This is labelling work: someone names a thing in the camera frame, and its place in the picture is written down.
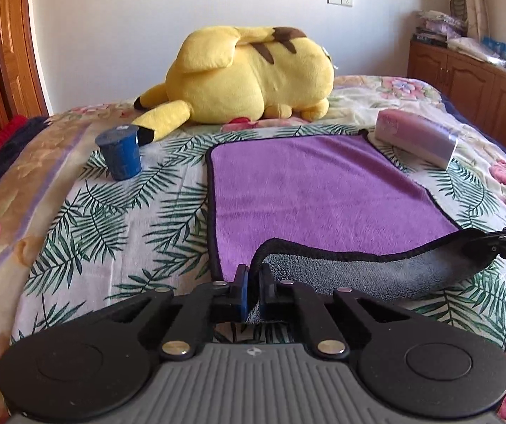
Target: black ear tip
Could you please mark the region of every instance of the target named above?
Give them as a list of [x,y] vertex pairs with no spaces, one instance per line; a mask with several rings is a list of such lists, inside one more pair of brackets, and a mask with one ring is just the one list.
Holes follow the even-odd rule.
[[133,103],[133,108],[139,111],[145,111],[146,108],[141,104],[141,97],[138,97]]
[[137,144],[139,146],[147,145],[151,143],[155,138],[155,131],[153,129],[144,128],[143,126],[139,126],[137,131]]

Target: silver rivet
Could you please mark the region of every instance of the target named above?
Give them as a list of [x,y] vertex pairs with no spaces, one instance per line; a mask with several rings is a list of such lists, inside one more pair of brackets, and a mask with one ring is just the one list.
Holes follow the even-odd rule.
[[337,355],[345,351],[345,344],[338,340],[324,340],[318,343],[318,350],[324,354]]
[[186,341],[167,341],[163,344],[163,352],[170,355],[184,355],[190,350]]

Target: blue cup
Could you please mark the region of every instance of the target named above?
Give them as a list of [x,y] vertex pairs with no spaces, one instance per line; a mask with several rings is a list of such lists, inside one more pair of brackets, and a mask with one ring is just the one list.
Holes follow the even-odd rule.
[[102,132],[94,140],[100,147],[114,180],[126,180],[141,172],[138,129],[133,124],[118,126]]

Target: bed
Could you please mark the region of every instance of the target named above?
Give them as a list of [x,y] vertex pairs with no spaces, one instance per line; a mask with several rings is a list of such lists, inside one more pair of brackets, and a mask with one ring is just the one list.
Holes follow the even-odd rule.
[[[338,77],[327,116],[313,124],[291,118],[181,128],[143,148],[143,172],[124,186],[111,180],[94,138],[131,122],[138,113],[132,103],[53,116],[0,180],[0,354],[22,337],[133,294],[165,286],[184,294],[207,282],[204,156],[218,143],[369,129],[374,145],[425,187],[459,226],[506,226],[506,153],[448,113],[440,93],[421,81]],[[385,108],[415,112],[459,130],[449,169],[436,170],[373,141],[378,111]],[[506,350],[504,260],[404,305]],[[290,335],[278,324],[226,324],[217,328],[216,339],[286,342]]]

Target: yellow plush toy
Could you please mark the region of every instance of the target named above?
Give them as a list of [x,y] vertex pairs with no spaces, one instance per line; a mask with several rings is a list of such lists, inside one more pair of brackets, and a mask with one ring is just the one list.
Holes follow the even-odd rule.
[[159,140],[187,120],[225,124],[306,120],[328,111],[334,70],[325,49],[288,27],[208,27],[191,33],[166,74],[166,80],[134,103],[149,110],[134,124],[139,144]]

